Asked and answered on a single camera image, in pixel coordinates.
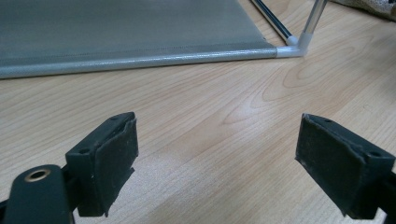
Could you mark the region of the beige striped cloth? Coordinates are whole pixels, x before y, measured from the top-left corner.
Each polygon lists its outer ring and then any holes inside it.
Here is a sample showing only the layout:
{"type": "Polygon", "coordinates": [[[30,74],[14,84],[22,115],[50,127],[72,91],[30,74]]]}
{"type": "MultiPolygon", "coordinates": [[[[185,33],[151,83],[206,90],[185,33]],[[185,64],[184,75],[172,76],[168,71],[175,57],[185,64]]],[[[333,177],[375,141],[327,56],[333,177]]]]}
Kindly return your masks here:
{"type": "Polygon", "coordinates": [[[364,10],[382,19],[396,22],[396,0],[331,0],[346,7],[364,10]]]}

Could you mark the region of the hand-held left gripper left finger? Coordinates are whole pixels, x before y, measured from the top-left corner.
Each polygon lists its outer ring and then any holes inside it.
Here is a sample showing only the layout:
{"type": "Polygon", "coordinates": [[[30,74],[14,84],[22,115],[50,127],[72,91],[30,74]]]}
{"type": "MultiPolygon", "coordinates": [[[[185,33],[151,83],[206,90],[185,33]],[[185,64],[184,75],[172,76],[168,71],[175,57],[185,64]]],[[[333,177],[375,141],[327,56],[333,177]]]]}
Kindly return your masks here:
{"type": "Polygon", "coordinates": [[[69,174],[78,182],[82,217],[107,215],[134,172],[138,156],[135,113],[107,119],[65,154],[69,174]]]}

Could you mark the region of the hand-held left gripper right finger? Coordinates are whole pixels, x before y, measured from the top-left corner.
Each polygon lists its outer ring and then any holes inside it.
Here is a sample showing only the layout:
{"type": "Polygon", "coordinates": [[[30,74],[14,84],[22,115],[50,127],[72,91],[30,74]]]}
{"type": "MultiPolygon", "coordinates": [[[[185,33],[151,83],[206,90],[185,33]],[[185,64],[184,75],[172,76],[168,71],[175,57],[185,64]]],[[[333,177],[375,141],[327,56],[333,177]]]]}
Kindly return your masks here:
{"type": "Polygon", "coordinates": [[[302,115],[295,159],[353,219],[396,219],[396,157],[337,122],[302,115]]]}

